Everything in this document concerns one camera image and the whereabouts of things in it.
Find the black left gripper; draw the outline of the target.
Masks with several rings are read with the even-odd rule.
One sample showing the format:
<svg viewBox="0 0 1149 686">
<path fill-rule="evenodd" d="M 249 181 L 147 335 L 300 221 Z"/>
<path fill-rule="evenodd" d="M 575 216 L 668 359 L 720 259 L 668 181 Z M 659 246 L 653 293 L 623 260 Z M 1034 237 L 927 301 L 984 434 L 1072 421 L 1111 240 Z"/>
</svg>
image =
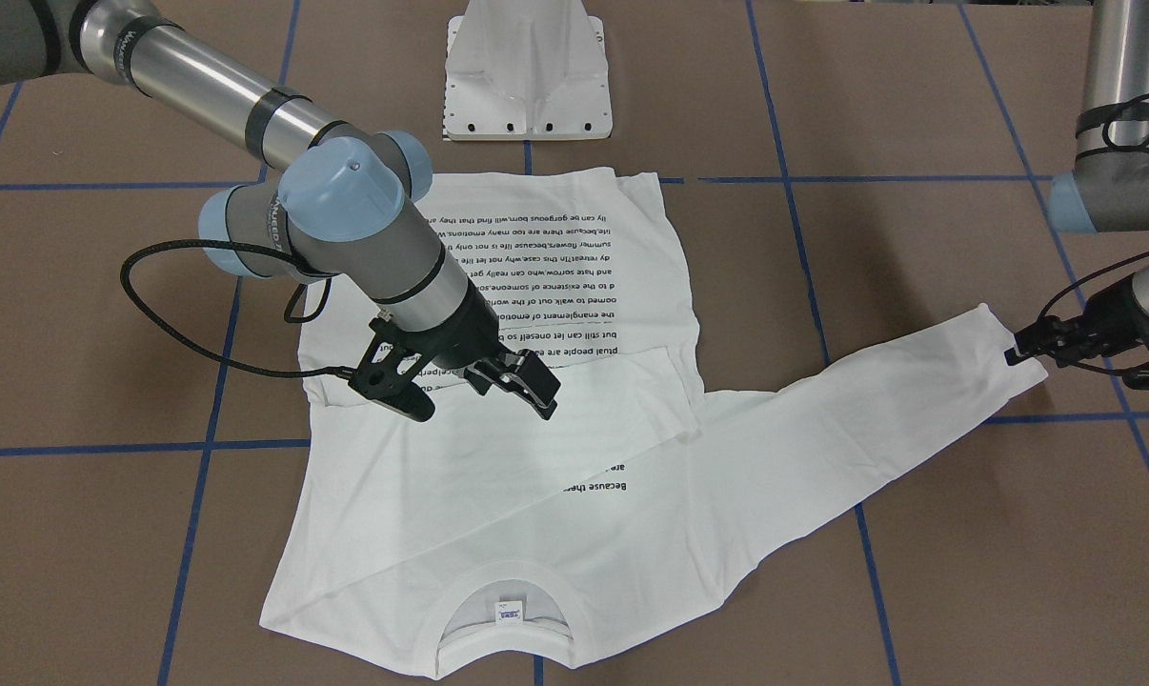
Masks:
<svg viewBox="0 0 1149 686">
<path fill-rule="evenodd" d="M 1089 298 L 1079 317 L 1038 318 L 1015 333 L 1015 346 L 1004 352 L 1007 365 L 1015 368 L 1043 355 L 1065 368 L 1092 357 L 1112 357 L 1149 342 L 1149 315 L 1138 303 L 1133 279 L 1123 277 Z"/>
</svg>

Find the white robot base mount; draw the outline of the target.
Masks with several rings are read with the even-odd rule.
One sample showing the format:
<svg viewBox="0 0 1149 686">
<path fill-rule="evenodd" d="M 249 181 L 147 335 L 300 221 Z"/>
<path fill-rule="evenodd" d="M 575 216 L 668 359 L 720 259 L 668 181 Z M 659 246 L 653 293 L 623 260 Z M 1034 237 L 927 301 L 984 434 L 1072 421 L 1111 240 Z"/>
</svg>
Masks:
<svg viewBox="0 0 1149 686">
<path fill-rule="evenodd" d="M 471 1 L 447 26 L 444 138 L 574 142 L 614 131 L 602 21 L 580 1 Z"/>
</svg>

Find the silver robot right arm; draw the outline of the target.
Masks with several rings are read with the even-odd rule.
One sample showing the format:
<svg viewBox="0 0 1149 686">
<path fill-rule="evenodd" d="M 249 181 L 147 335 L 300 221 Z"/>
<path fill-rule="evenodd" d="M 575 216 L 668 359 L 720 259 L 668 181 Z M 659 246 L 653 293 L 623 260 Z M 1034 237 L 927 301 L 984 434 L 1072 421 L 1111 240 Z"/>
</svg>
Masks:
<svg viewBox="0 0 1149 686">
<path fill-rule="evenodd" d="M 282 174 L 206 201 L 196 248 L 234 276 L 331 285 L 347 276 L 378 308 L 373 339 L 336 376 L 412 421 L 433 401 L 426 368 L 479 394 L 498 387 L 549 418 L 560 381 L 535 352 L 501 342 L 499 317 L 417 201 L 433 182 L 425 148 L 404 131 L 369 134 L 310 97 L 200 43 L 149 1 L 0 1 L 0 86 L 92 74 L 186 114 Z"/>
</svg>

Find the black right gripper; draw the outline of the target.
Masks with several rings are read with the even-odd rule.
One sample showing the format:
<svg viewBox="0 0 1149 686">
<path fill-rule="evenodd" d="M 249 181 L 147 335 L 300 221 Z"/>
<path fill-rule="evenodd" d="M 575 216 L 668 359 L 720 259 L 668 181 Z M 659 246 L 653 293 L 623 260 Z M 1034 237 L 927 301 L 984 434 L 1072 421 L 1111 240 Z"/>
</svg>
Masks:
<svg viewBox="0 0 1149 686">
<path fill-rule="evenodd" d="M 475 285 L 444 324 L 406 332 L 386 318 L 371 321 L 373 340 L 348 378 L 360 395 L 408 417 L 430 421 L 433 400 L 416 383 L 427 367 L 444 371 L 464 369 L 464 378 L 480 395 L 491 386 L 514 394 L 549 421 L 561 386 L 535 352 L 511 352 L 501 342 L 499 317 Z"/>
</svg>

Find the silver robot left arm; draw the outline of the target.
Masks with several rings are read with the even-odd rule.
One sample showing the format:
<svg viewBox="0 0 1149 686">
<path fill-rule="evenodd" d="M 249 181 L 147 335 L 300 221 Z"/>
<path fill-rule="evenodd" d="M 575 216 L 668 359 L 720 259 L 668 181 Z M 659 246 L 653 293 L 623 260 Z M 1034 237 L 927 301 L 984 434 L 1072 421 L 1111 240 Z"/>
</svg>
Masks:
<svg viewBox="0 0 1149 686">
<path fill-rule="evenodd" d="M 1084 103 L 1075 122 L 1075 165 L 1051 183 L 1048 219 L 1058 232 L 1149 232 L 1149 1 L 1093 5 Z M 1080 316 L 1046 310 L 1015 337 L 1007 364 L 1038 356 L 1088 369 L 1093 357 L 1139 347 L 1149 353 L 1149 252 L 1146 268 L 1087 299 Z M 1149 390 L 1149 360 L 1119 371 Z"/>
</svg>

